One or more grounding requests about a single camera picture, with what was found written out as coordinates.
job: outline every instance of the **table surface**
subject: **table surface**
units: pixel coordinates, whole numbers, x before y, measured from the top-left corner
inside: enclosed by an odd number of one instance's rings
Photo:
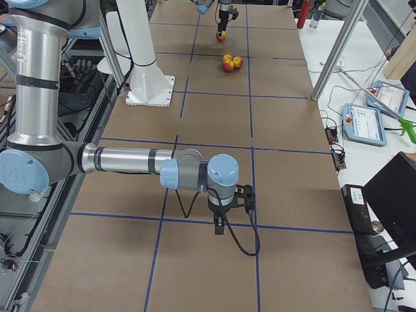
[[[328,55],[331,51],[333,43],[337,38],[339,31],[343,25],[342,21],[320,21],[317,29],[309,27],[309,21],[306,21],[305,27],[300,29],[299,36],[302,42],[302,47],[305,53],[305,59],[309,68],[309,74],[311,76],[312,83],[315,85],[319,78],[319,72],[322,70]],[[369,28],[364,22],[359,22],[349,39],[345,50],[341,56],[341,60],[344,63],[344,70],[366,70],[372,66],[375,66],[384,61],[384,53],[377,44],[377,41],[372,36]],[[385,79],[382,70],[377,71],[380,67],[384,68],[387,62],[381,62],[381,66],[376,67],[376,70],[372,72],[372,69],[367,71],[353,71],[349,74],[357,81],[365,86],[370,86],[373,77],[375,80],[383,80],[390,82],[394,85],[400,83],[400,81],[391,81]],[[345,88],[355,90],[356,85],[349,81],[341,73],[333,73],[331,78],[320,97],[318,104],[321,111],[321,116],[325,117],[326,113],[330,118],[333,118],[338,125],[341,125],[341,117],[328,109],[328,102],[330,101],[331,91],[334,86],[343,86]],[[365,105],[365,96],[363,92],[360,92],[359,96],[353,102],[356,92],[346,91],[341,88],[334,88],[331,96],[330,107],[337,112],[342,113],[342,107],[345,103],[355,103],[358,105]],[[414,107],[412,100],[409,99],[408,106]],[[396,120],[382,115],[385,127],[397,128],[399,124]],[[405,119],[416,121],[416,111],[406,109]],[[416,152],[416,145],[411,143],[408,135],[400,136],[400,131],[386,131],[387,145],[384,147],[376,147],[368,144],[362,144],[358,142],[348,141],[345,138],[341,140],[341,145],[344,146],[346,152],[346,170],[341,170],[338,175],[339,185],[342,187],[345,184],[364,185],[370,180],[385,164],[387,164],[398,152],[405,151],[409,153]],[[376,216],[372,211],[371,218],[376,220]],[[388,234],[382,234],[387,241],[390,240]],[[392,248],[396,246],[394,243],[390,244]],[[406,268],[410,271],[411,277],[415,278],[416,272],[414,269],[407,265]],[[397,308],[397,305],[416,306],[416,285],[414,282],[405,281],[405,291],[395,291],[396,296],[401,294],[405,297],[404,300],[399,302],[392,302],[391,307]],[[379,290],[370,289],[372,303],[374,307],[383,307],[387,296],[387,287]]]
[[[215,9],[157,4],[153,45],[176,76],[172,102],[120,98],[101,145],[234,156],[239,183],[255,186],[259,256],[214,235],[205,196],[184,220],[154,176],[89,174],[33,311],[372,311],[292,10],[237,7],[219,44]],[[225,52],[243,68],[224,73]],[[180,193],[188,205],[194,192]],[[244,210],[229,219],[251,250]]]

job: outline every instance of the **red bottle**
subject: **red bottle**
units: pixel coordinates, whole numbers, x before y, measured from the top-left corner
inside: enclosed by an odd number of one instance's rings
[[[312,4],[311,0],[304,0],[304,2],[302,3],[302,8],[300,9],[300,15],[299,15],[298,24],[297,24],[298,29],[304,28],[305,20],[307,18],[307,15],[309,14],[311,4]]]

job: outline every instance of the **white table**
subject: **white table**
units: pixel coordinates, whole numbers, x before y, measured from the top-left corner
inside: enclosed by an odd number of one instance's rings
[[[317,29],[309,27],[309,20],[306,21],[303,29],[300,29],[299,36],[304,49],[305,58],[309,68],[310,76],[313,85],[318,80],[319,72],[322,70],[331,48],[337,38],[339,31],[343,25],[342,21],[320,21]],[[372,36],[369,28],[364,22],[359,22],[349,39],[346,48],[342,54],[341,60],[344,63],[344,70],[365,70],[371,66],[376,65],[382,59],[384,53],[377,44],[377,41]],[[369,86],[372,78],[378,71],[378,66],[368,83],[365,86]],[[353,71],[349,74],[354,77],[361,84],[367,80],[372,73],[371,70],[367,71]],[[398,84],[400,81],[388,81],[385,79],[382,70],[376,76],[375,80],[383,80],[392,84]],[[330,92],[336,85],[343,86],[347,89],[356,90],[358,87],[351,81],[349,81],[341,73],[333,73],[322,96],[320,97],[318,104],[319,108],[326,111],[328,116],[337,122],[337,125],[341,125],[341,116],[336,114],[327,108],[327,104],[330,100]],[[356,96],[356,92],[350,92],[341,88],[335,88],[332,92],[332,99],[330,107],[335,111],[342,113],[342,108],[345,103],[352,103]],[[364,105],[365,96],[363,92],[354,101],[355,104]],[[409,100],[408,106],[414,107],[414,104]],[[325,112],[321,112],[322,117],[326,116]],[[406,109],[404,115],[405,119],[416,121],[416,111]],[[386,115],[383,115],[383,122],[385,127],[398,128],[400,125],[398,122]],[[338,128],[339,138],[341,145],[344,146],[346,151],[346,170],[341,170],[338,175],[339,185],[342,187],[345,184],[357,184],[364,185],[370,180],[379,169],[381,169],[386,163],[388,163],[394,155],[399,151],[405,151],[409,153],[416,152],[416,145],[410,142],[408,135],[400,136],[400,131],[386,131],[387,145],[380,148],[376,146],[370,146],[367,144],[347,141],[341,136],[341,127]],[[376,219],[374,213],[371,213],[372,219]],[[384,231],[382,235],[387,241],[390,240],[388,234]],[[406,269],[409,270],[410,277],[416,278],[416,272],[410,265],[406,265]],[[405,299],[401,301],[390,301],[389,308],[396,309],[397,305],[407,305],[416,307],[416,283],[412,281],[405,281],[405,291],[394,291],[395,296],[403,296]],[[384,307],[385,299],[387,297],[388,288],[382,287],[381,289],[373,290],[369,288],[370,297],[374,307]]]

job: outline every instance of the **green clip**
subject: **green clip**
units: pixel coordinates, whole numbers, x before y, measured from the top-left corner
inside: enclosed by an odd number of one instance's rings
[[[413,123],[404,118],[399,118],[398,122],[400,122],[403,128],[401,135],[404,135],[404,133],[407,132],[410,137],[411,142],[416,144],[416,133],[415,133],[415,130],[413,130]]]

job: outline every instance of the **blue tablet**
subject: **blue tablet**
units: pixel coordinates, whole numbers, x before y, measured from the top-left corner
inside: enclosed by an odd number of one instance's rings
[[[351,141],[385,146],[385,131],[379,109],[355,104],[345,104],[343,132]]]
[[[376,81],[371,88],[371,93],[373,93],[374,96],[381,100],[392,111],[396,112],[399,117],[403,117],[409,99],[409,91],[400,86],[394,86],[381,80]],[[380,109],[384,114],[391,115],[369,96],[367,97],[367,105]]]

